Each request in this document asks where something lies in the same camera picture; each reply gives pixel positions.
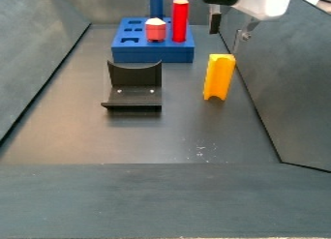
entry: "blue block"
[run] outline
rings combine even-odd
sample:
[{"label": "blue block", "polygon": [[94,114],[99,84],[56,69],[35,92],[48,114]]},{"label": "blue block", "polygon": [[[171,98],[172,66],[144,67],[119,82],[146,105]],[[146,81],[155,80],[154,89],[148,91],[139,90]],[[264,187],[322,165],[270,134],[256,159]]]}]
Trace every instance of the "blue block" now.
[{"label": "blue block", "polygon": [[172,41],[171,18],[166,17],[167,39],[151,43],[146,38],[146,17],[124,17],[111,44],[115,63],[191,63],[194,58],[194,39],[190,26],[186,30],[186,41]]}]

